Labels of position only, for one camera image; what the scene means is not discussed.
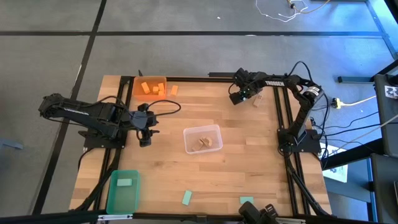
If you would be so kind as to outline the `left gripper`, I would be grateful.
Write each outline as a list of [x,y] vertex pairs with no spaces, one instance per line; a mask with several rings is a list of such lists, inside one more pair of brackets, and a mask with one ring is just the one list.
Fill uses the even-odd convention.
[[136,137],[139,140],[140,147],[151,145],[151,137],[153,134],[159,133],[158,130],[150,129],[155,126],[158,121],[153,111],[149,111],[149,104],[141,104],[137,107],[137,111],[131,113],[130,123],[132,130],[136,131]]

